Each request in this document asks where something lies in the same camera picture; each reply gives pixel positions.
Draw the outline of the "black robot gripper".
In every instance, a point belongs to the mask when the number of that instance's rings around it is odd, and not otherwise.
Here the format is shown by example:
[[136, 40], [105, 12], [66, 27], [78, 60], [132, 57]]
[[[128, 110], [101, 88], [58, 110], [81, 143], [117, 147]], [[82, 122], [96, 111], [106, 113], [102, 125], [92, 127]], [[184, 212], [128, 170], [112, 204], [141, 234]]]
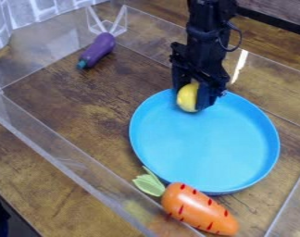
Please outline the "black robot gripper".
[[172, 43], [173, 86], [176, 91], [192, 82], [199, 82], [196, 110], [215, 105], [227, 93], [229, 75], [223, 61], [229, 48], [231, 31], [237, 28], [231, 19], [237, 14], [237, 0], [188, 0], [189, 22], [187, 24], [188, 42]]

